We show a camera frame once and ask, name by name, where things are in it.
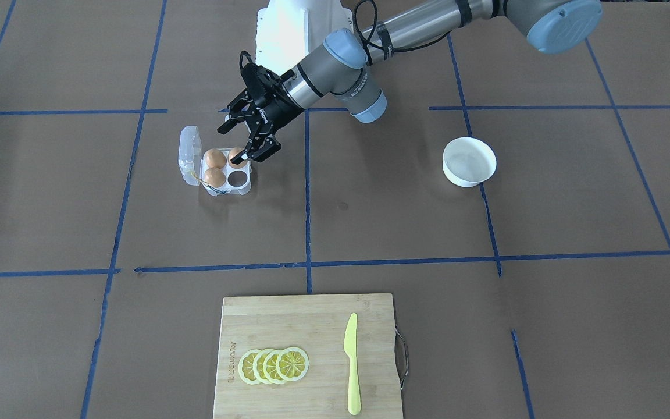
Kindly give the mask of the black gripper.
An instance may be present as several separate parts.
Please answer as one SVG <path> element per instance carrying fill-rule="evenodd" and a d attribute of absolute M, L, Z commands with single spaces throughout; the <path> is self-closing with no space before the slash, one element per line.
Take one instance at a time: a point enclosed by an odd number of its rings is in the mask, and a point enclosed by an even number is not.
<path fill-rule="evenodd" d="M 247 160 L 263 162 L 279 151 L 281 143 L 276 140 L 275 132 L 304 112 L 284 86 L 287 81 L 296 78 L 295 71 L 289 69 L 279 76 L 279 87 L 272 100 L 254 101 L 250 93 L 239 93 L 228 105 L 225 122 L 216 129 L 224 135 L 240 123 L 247 124 L 250 130 L 244 148 Z"/>

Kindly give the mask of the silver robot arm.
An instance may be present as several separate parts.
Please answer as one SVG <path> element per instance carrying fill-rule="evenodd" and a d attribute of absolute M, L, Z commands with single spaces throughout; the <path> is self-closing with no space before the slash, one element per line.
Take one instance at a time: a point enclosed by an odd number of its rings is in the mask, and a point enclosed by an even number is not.
<path fill-rule="evenodd" d="M 356 11 L 339 1 L 271 1 L 258 11 L 257 49 L 240 53 L 245 89 L 219 127 L 249 130 L 234 164 L 263 162 L 280 148 L 276 131 L 320 98 L 333 95 L 362 123 L 386 110 L 369 67 L 426 48 L 472 21 L 508 19 L 538 51 L 556 54 L 582 42 L 603 16 L 599 1 L 427 1 L 359 27 Z"/>

